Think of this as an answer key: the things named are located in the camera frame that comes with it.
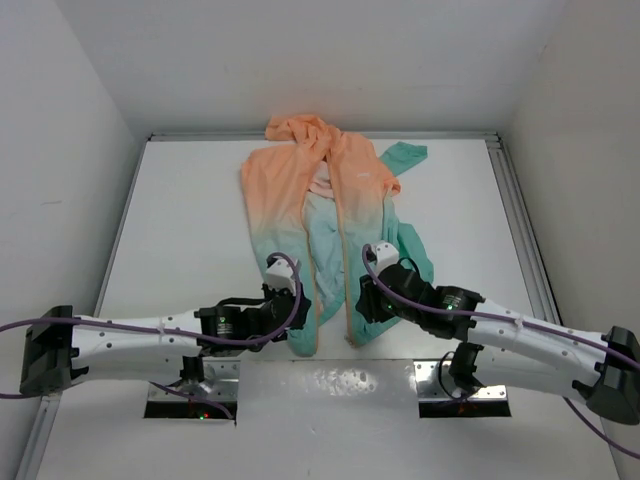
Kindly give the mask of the orange and teal jacket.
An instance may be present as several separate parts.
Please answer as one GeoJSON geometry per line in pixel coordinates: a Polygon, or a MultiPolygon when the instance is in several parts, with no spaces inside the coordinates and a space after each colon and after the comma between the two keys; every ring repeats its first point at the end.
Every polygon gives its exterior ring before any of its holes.
{"type": "Polygon", "coordinates": [[[283,252],[300,262],[300,279],[311,306],[288,344],[298,356],[318,349],[318,329],[346,311],[349,341],[363,346],[395,325],[369,324],[357,312],[364,245],[386,241],[413,260],[421,276],[434,267],[410,224],[399,220],[393,198],[400,174],[428,156],[421,145],[397,142],[378,154],[358,133],[343,132],[317,116],[272,118],[269,146],[253,151],[241,168],[254,253],[264,260],[283,252]]]}

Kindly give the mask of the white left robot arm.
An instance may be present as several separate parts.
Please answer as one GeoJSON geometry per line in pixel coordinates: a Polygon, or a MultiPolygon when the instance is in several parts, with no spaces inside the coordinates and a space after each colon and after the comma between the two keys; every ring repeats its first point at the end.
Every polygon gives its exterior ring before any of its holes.
{"type": "Polygon", "coordinates": [[[230,297],[165,317],[111,320],[54,307],[26,331],[19,392],[44,396],[92,380],[200,383],[205,359],[258,352],[304,327],[305,294],[262,290],[260,299],[230,297]]]}

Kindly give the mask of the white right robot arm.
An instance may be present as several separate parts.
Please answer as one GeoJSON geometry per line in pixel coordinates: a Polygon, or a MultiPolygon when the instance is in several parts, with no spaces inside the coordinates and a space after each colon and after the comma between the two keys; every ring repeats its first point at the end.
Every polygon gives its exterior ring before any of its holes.
{"type": "Polygon", "coordinates": [[[511,385],[580,401],[619,424],[639,422],[639,342],[626,328],[569,330],[477,292],[434,287],[399,263],[361,277],[356,309],[369,323],[400,318],[457,340],[449,373],[463,391],[511,385]]]}

